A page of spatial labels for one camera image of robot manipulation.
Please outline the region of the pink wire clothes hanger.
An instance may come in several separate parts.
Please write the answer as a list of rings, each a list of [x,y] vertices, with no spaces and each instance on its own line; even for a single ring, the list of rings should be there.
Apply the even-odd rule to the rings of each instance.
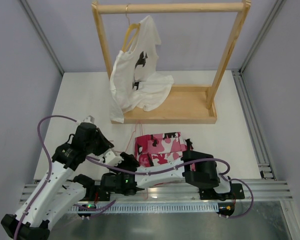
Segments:
[[[144,135],[144,127],[143,127],[143,123],[141,120],[138,120],[133,128],[133,131],[131,132],[131,135],[129,137],[129,141],[126,145],[126,147],[124,147],[124,151],[123,150],[115,150],[115,153],[122,153],[122,152],[126,152],[129,153],[130,150],[132,150],[132,154],[135,153],[135,148],[134,148],[134,144],[135,144],[135,138],[139,137],[139,136],[143,136]],[[148,189],[142,190],[141,191],[141,196],[143,200],[148,200],[149,198],[149,192]]]

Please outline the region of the pink camouflage trousers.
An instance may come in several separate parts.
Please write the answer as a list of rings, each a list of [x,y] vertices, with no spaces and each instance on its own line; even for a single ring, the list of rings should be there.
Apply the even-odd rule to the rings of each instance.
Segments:
[[[147,134],[135,138],[134,157],[142,167],[155,167],[178,160],[192,149],[191,140],[180,132]]]

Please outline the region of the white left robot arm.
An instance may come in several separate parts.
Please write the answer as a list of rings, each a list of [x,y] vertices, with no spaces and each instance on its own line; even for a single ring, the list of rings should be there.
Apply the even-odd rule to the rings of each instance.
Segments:
[[[46,240],[56,222],[77,202],[92,199],[95,180],[79,174],[61,195],[62,185],[86,157],[108,157],[113,144],[90,122],[76,128],[72,140],[58,146],[48,163],[48,170],[26,202],[14,213],[6,214],[1,225],[14,240]]]

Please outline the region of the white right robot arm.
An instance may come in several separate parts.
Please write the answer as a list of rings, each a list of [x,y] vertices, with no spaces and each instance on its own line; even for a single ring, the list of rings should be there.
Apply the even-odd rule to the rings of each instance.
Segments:
[[[230,165],[207,153],[186,150],[178,159],[156,166],[143,166],[127,154],[122,153],[120,156],[123,161],[117,166],[109,166],[111,172],[101,177],[100,188],[104,191],[133,196],[150,187],[185,181],[222,200],[223,195],[232,190],[226,177]]]

